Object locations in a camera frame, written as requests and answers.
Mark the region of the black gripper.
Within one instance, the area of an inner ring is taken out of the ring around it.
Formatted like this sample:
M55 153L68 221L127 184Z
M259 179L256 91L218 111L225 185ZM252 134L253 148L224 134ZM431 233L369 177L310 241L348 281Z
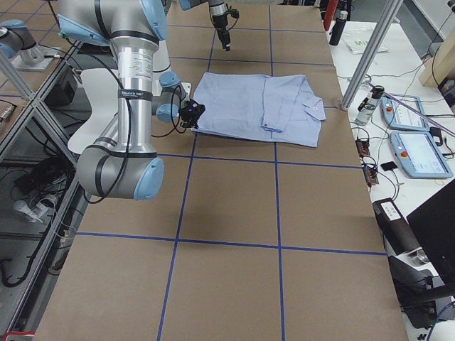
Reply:
M185 107L179 109L181 118L180 126L185 129L198 128L198 120L205 112L205 105L199 104L194 99L186 102Z
M226 3L209 3L210 17L215 27L222 47L230 51L230 33L228 29L228 16L239 18L239 11Z

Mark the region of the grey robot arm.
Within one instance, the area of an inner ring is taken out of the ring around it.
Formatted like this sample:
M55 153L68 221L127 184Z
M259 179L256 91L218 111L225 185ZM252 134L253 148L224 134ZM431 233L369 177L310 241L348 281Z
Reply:
M164 162L152 146L152 118L193 128L205 111L174 72L159 79L153 98L153 59L167 38L161 1L62 1L58 20L67 38L111 48L118 71L118 110L77 162L77 177L91 195L150 200L160 190Z
M225 51L230 51L230 29L235 26L236 22L234 22L232 27L228 28L228 16L231 16L237 21L240 17L239 11L231 6L228 6L223 0L179 1L181 9L184 11L200 6L201 4L208 4L210 20L216 30L222 48Z

